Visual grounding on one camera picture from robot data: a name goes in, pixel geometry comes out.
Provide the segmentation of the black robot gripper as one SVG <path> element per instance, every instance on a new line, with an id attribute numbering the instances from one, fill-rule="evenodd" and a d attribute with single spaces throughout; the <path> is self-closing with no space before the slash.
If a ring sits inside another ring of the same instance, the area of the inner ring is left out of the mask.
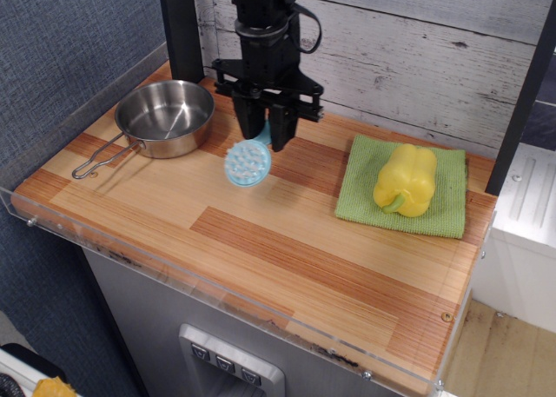
<path id="1" fill-rule="evenodd" d="M 213 61 L 216 92 L 231 96 L 234 86 L 239 86 L 241 96 L 234 93 L 232 100 L 247 140 L 256 138 L 265 126 L 266 108 L 260 101 L 272 103 L 284 98 L 288 107 L 274 104 L 269 110 L 272 150 L 282 151 L 295 137 L 298 115 L 313 122 L 323 117 L 323 87 L 300 70 L 301 54 L 306 52 L 301 47 L 300 25 L 282 23 L 258 29 L 236 23 L 235 32 L 240 37 L 242 57 Z"/>

